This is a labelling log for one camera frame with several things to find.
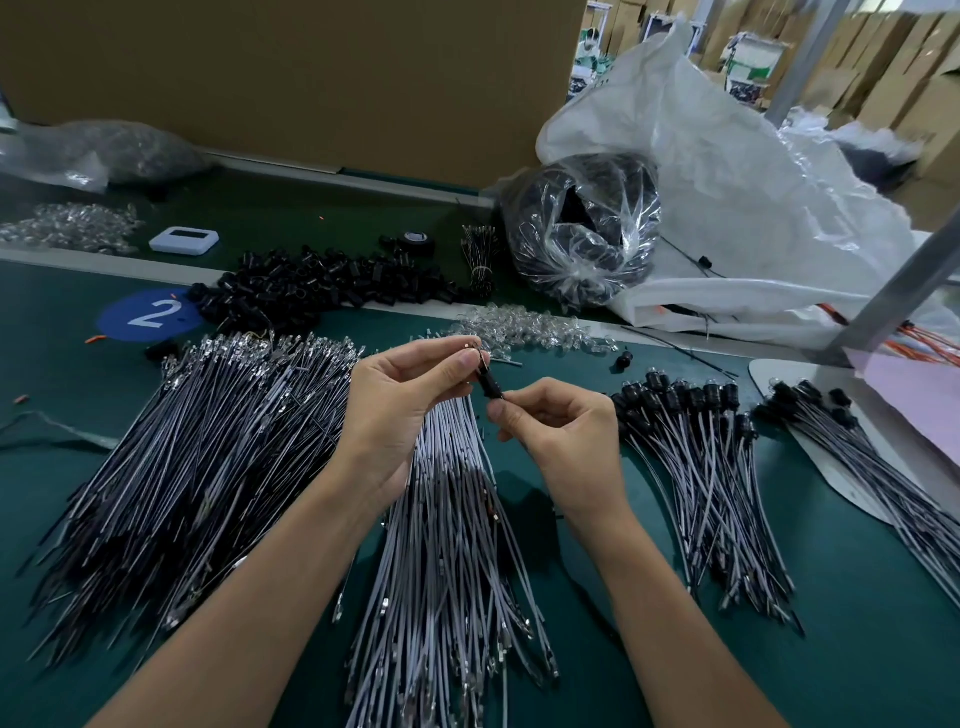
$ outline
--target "fingernail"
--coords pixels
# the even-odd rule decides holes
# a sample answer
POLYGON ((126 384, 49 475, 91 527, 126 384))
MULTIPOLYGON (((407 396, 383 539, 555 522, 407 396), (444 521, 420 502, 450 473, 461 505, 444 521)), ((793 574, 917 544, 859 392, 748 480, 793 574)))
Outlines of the fingernail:
POLYGON ((504 406, 503 400, 490 400, 487 404, 487 419, 491 422, 499 420, 500 415, 503 414, 504 406))
POLYGON ((480 354, 476 349, 464 349, 457 354, 457 362, 464 367, 476 369, 480 366, 480 354))

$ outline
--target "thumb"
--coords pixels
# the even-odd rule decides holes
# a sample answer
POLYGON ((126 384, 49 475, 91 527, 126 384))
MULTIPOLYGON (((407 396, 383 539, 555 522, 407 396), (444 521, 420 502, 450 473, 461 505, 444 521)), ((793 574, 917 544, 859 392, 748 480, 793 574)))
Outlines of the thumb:
POLYGON ((480 366, 480 352, 473 347, 456 352, 429 372, 415 379, 420 397, 429 405, 446 392, 463 384, 480 366))
POLYGON ((487 417, 528 448, 531 445, 530 441, 536 439, 537 435, 546 428, 546 425, 531 417, 525 409, 506 400, 491 400, 487 405, 487 417))

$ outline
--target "right hand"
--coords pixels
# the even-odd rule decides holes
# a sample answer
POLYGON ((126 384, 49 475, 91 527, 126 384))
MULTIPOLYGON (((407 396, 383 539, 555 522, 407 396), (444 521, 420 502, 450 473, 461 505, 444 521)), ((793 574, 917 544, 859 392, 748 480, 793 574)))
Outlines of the right hand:
POLYGON ((541 379, 487 405, 497 439, 516 437, 533 456, 550 496, 584 546, 634 520, 620 466, 613 402, 556 379, 541 379))

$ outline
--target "cardboard wall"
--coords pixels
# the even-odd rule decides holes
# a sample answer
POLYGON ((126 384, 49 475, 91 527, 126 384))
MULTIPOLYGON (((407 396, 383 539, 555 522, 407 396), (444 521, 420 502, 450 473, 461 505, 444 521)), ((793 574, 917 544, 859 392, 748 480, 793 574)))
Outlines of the cardboard wall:
POLYGON ((7 0, 18 116, 142 121, 207 147, 483 187, 537 163, 583 0, 7 0))

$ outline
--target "metal frame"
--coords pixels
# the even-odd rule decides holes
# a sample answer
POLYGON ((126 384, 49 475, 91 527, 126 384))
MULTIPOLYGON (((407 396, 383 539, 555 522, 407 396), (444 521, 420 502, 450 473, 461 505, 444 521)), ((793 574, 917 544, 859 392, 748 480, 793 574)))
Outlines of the metal frame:
POLYGON ((887 281, 850 325, 817 355, 819 363, 849 366, 843 349, 875 352, 960 268, 960 206, 887 281))
POLYGON ((770 102, 766 119, 778 129, 783 126, 786 115, 800 100, 813 69, 827 50, 827 44, 833 37, 840 19, 847 11, 851 0, 822 0, 817 6, 817 14, 806 32, 804 42, 800 44, 797 55, 787 69, 777 93, 770 102))

